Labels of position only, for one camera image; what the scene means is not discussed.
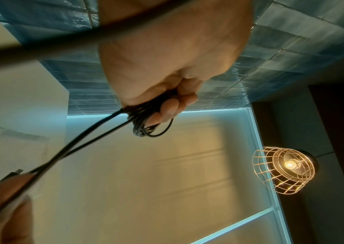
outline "white wall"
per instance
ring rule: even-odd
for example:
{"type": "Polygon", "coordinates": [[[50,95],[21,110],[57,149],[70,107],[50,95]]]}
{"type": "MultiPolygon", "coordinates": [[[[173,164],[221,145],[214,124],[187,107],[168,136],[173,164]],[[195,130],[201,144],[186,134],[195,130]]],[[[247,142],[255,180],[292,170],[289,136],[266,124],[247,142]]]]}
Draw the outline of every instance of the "white wall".
{"type": "MultiPolygon", "coordinates": [[[[18,43],[0,24],[0,45],[18,43]]],[[[63,146],[68,91],[38,62],[0,70],[0,126],[48,137],[48,158],[63,146]]],[[[36,243],[50,241],[55,222],[60,167],[41,182],[41,196],[34,201],[36,243]]]]}
{"type": "Polygon", "coordinates": [[[272,102],[286,147],[318,157],[319,172],[300,191],[320,244],[344,244],[344,175],[309,91],[272,102]]]}
{"type": "MultiPolygon", "coordinates": [[[[68,119],[67,140],[99,119],[68,119]]],[[[184,113],[159,138],[127,125],[63,160],[61,243],[191,243],[271,207],[251,166],[249,119],[244,109],[184,113]]],[[[227,243],[281,242],[275,220],[254,226],[227,243]]]]}

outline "blue tiled ceiling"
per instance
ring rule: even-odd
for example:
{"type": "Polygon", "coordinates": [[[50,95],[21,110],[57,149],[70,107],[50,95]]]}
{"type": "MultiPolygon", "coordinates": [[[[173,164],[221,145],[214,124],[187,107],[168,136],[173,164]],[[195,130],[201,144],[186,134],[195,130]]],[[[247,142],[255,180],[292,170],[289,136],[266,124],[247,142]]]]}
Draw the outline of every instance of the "blue tiled ceiling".
{"type": "MultiPolygon", "coordinates": [[[[241,57],[205,82],[188,111],[239,108],[344,57],[344,0],[252,0],[241,57]]],[[[0,22],[22,43],[98,26],[97,0],[0,0],[0,22]]],[[[69,114],[117,111],[97,47],[41,60],[70,92],[69,114]]]]}

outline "wire cage lamp shade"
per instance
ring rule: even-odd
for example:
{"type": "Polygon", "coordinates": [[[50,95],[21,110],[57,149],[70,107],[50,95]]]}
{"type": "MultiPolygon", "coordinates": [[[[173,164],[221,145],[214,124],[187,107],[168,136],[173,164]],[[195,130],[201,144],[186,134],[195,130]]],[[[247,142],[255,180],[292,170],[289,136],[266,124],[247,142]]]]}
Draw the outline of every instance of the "wire cage lamp shade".
{"type": "Polygon", "coordinates": [[[294,149],[264,147],[255,151],[252,164],[268,188],[285,195],[296,194],[315,175],[312,156],[294,149]]]}

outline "glowing bulb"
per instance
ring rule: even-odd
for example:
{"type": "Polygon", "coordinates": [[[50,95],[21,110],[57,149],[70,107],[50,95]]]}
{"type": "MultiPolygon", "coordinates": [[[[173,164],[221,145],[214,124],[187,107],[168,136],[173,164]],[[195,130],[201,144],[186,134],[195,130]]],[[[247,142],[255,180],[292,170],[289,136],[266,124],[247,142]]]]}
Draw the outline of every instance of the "glowing bulb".
{"type": "Polygon", "coordinates": [[[298,165],[294,161],[287,161],[287,162],[285,162],[285,167],[287,169],[293,170],[293,169],[297,168],[298,165]]]}

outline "hand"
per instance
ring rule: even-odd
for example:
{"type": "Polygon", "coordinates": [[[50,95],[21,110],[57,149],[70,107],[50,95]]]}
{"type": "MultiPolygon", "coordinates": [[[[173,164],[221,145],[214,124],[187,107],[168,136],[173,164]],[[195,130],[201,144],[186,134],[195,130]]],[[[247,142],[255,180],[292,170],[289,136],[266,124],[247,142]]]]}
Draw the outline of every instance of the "hand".
{"type": "MultiPolygon", "coordinates": [[[[12,177],[0,183],[0,204],[18,191],[32,175],[12,177]]],[[[28,196],[24,196],[0,213],[0,244],[32,244],[33,243],[32,204],[28,196]]]]}
{"type": "MultiPolygon", "coordinates": [[[[165,0],[99,0],[101,24],[165,0]]],[[[227,71],[252,27],[250,0],[196,0],[158,23],[100,46],[107,79],[123,107],[177,88],[146,125],[166,122],[198,99],[203,81],[227,71]]]]}

